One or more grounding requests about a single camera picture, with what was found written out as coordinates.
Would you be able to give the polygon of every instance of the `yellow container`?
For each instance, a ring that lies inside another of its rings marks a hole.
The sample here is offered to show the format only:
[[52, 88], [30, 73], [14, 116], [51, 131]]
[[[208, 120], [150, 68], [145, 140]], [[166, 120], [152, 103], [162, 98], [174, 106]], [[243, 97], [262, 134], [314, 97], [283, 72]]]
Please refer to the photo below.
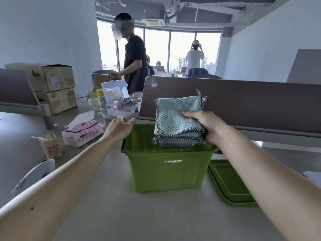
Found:
[[102, 89], [97, 89], [97, 97], [98, 97], [98, 103], [99, 103], [99, 108], [102, 111], [107, 111], [108, 105], [104, 96], [104, 92]]

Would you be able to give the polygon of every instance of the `green storage box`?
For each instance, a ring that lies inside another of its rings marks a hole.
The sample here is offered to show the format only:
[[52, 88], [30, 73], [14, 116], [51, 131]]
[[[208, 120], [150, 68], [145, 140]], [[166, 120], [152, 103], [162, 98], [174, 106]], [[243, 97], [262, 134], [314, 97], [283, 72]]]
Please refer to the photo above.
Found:
[[162, 148], [154, 145], [155, 124], [136, 124], [123, 142], [122, 153], [129, 158], [135, 191], [198, 188], [213, 153], [218, 148], [200, 144], [191, 148]]
[[223, 200], [235, 206], [257, 206], [255, 199], [227, 160], [213, 160], [208, 170]]

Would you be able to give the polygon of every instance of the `pink tissue pack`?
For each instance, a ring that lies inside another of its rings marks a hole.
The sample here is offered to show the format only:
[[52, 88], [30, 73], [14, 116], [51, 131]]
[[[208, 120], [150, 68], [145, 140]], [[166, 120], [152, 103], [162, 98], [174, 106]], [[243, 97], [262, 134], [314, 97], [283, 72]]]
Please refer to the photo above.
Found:
[[103, 133], [97, 120], [88, 120], [62, 132], [64, 143], [68, 146], [80, 147]]

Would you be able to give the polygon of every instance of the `yellow lid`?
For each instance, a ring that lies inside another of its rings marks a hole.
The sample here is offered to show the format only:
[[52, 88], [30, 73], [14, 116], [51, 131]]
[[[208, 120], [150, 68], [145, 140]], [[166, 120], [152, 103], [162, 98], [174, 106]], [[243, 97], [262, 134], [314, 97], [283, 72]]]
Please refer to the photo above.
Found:
[[102, 89], [96, 89], [97, 92], [97, 96], [104, 96], [104, 92], [102, 91]]

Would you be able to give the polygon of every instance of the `stack of towels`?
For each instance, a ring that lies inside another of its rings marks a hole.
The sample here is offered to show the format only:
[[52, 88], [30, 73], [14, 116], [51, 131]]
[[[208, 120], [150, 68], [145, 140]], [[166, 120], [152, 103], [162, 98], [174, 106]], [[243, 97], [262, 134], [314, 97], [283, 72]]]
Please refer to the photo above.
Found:
[[155, 137], [153, 144], [159, 141], [165, 148], [188, 148], [196, 144], [205, 144], [205, 129], [196, 119], [186, 118], [181, 111], [202, 111], [208, 97], [196, 96], [178, 99], [159, 98], [156, 100]]

